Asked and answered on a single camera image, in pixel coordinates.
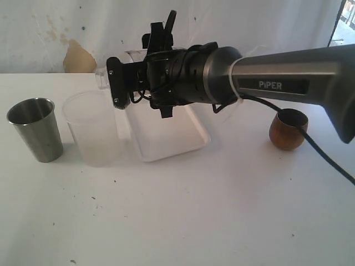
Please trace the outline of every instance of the stainless steel cup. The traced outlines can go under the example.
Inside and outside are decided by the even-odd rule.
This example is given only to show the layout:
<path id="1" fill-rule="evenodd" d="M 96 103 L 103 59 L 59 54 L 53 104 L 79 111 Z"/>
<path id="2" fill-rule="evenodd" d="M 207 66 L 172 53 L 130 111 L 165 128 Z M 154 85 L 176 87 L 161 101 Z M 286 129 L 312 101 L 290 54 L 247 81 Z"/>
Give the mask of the stainless steel cup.
<path id="1" fill-rule="evenodd" d="M 9 110 L 7 120 L 38 161 L 51 162 L 62 155 L 63 145 L 51 100 L 33 98 L 22 101 Z"/>

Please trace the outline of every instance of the robotic arm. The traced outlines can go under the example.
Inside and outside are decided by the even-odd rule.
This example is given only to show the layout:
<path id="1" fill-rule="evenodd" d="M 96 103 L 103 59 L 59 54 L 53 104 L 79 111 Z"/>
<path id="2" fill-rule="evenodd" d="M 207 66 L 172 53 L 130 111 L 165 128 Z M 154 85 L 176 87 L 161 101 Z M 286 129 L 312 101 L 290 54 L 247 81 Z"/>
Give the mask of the robotic arm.
<path id="1" fill-rule="evenodd" d="M 173 50 L 175 17 L 171 11 L 165 27 L 151 24 L 151 33 L 142 37 L 147 49 L 142 62 L 107 60 L 115 107 L 125 109 L 131 101 L 147 99 L 166 118 L 177 105 L 213 104 L 217 112 L 216 105 L 251 95 L 321 105 L 341 140 L 349 143 L 354 138 L 355 45 L 249 58 L 217 43 Z"/>

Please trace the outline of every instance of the wooden cup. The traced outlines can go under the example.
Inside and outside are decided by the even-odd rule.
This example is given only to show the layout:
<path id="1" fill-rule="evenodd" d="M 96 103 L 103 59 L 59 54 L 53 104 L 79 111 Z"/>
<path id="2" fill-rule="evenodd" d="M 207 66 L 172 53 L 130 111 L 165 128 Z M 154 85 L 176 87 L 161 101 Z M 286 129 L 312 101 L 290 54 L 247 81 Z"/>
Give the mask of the wooden cup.
<path id="1" fill-rule="evenodd" d="M 282 109 L 278 112 L 270 126 L 271 142 L 281 150 L 292 151 L 298 148 L 305 138 L 297 127 L 308 129 L 308 117 L 295 109 Z"/>

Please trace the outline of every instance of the white table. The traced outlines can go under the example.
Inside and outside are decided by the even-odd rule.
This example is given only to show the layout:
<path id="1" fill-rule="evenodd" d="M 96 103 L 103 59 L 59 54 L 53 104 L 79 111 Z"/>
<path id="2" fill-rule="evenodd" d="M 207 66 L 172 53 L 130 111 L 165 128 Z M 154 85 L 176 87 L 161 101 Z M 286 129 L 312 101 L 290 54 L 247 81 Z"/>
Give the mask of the white table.
<path id="1" fill-rule="evenodd" d="M 117 110 L 120 159 L 91 168 L 61 106 L 95 88 L 93 74 L 0 75 L 1 266 L 355 265 L 355 187 L 307 143 L 273 147 L 272 110 L 245 101 L 228 117 L 233 106 L 214 115 L 196 104 L 211 144 L 153 163 Z M 35 96 L 56 104 L 65 152 L 53 163 L 35 161 L 6 121 Z M 355 175 L 355 143 L 341 143 L 322 108 L 275 103 L 305 112 L 310 135 Z"/>

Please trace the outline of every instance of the white wall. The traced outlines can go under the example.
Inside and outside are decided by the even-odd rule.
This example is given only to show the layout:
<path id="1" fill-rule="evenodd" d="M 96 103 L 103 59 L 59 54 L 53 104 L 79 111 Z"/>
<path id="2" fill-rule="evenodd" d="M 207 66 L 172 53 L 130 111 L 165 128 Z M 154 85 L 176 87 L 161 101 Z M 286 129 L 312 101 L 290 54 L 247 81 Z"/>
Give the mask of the white wall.
<path id="1" fill-rule="evenodd" d="M 165 21 L 171 9 L 177 10 L 176 46 L 216 40 L 246 53 L 262 45 L 257 54 L 322 47 L 331 37 L 340 4 L 341 0 L 1 0 L 0 73 L 63 72 L 70 39 L 103 66 L 107 57 L 140 49 L 150 22 Z"/>

